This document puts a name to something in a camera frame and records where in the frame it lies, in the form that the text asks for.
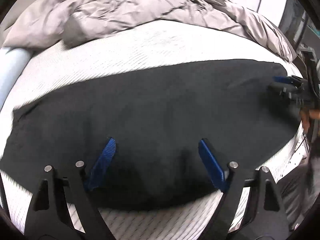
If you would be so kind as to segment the person's right hand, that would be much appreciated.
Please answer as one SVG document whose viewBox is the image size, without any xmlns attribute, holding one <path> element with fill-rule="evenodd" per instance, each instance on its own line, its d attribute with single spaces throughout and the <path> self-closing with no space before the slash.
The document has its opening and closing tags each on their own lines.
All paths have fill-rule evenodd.
<svg viewBox="0 0 320 240">
<path fill-rule="evenodd" d="M 304 132 L 307 133 L 310 128 L 311 120 L 319 120 L 320 111 L 319 109 L 307 109 L 303 108 L 300 110 L 300 118 Z"/>
</svg>

